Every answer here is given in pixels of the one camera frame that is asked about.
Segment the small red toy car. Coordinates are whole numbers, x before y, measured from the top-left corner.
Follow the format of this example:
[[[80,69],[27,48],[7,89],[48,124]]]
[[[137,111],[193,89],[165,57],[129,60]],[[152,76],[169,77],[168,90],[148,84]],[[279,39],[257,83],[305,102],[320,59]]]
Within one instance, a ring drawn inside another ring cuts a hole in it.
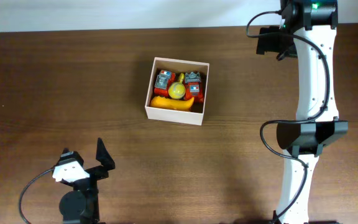
[[[155,85],[154,85],[154,93],[157,96],[163,96],[168,98],[168,89],[170,85],[175,81],[176,74],[168,71],[161,70],[160,73],[156,77]]]

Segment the orange toy dinosaur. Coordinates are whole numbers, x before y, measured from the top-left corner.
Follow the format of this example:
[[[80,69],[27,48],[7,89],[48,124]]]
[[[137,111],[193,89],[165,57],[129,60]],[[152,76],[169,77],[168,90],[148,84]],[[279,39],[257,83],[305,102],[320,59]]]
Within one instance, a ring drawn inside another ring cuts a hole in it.
[[[162,96],[155,96],[150,101],[150,106],[166,110],[189,111],[194,103],[194,98],[189,100],[174,100]]]

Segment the yellow grey ball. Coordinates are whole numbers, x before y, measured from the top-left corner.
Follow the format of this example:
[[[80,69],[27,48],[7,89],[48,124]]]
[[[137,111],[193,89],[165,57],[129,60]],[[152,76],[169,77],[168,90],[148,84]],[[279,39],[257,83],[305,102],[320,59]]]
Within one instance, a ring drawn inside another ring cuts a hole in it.
[[[168,95],[174,100],[180,100],[184,97],[186,92],[184,84],[180,82],[174,82],[168,89]]]

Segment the red toy fire truck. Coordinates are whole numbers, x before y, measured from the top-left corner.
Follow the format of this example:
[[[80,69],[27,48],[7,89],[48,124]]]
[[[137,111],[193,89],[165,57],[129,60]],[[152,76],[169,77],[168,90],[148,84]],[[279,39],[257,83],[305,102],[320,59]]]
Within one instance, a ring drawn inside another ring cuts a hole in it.
[[[194,98],[195,103],[204,103],[201,75],[199,72],[185,73],[184,100]]]

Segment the yellow wooden rattle drum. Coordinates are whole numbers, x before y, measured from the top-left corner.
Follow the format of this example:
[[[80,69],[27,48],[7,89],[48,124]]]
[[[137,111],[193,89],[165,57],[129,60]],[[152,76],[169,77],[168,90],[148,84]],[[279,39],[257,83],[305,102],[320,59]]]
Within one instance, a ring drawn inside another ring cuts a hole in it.
[[[185,74],[184,74],[184,73],[181,73],[181,74],[179,75],[179,77],[178,77],[178,82],[179,82],[179,83],[183,83],[184,79],[185,79]]]

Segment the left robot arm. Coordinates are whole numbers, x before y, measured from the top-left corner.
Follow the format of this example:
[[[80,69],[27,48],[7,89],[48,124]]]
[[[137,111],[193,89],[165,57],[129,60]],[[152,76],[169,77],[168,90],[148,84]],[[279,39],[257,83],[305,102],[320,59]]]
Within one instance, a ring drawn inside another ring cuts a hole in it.
[[[73,188],[59,203],[63,224],[100,222],[98,181],[107,179],[109,171],[116,168],[101,138],[97,140],[96,160],[100,165],[85,169],[80,154],[65,148],[53,168],[55,181]]]

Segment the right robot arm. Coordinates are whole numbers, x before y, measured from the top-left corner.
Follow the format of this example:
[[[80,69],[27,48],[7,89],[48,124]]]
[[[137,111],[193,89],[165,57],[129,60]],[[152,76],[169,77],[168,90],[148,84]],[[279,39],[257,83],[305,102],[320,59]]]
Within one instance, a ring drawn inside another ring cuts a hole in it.
[[[272,223],[309,223],[313,172],[323,149],[343,137],[348,122],[339,119],[334,96],[333,53],[337,1],[282,0],[279,26],[261,28],[257,53],[276,52],[277,60],[297,58],[299,97],[294,120],[275,120],[284,160],[282,191]]]

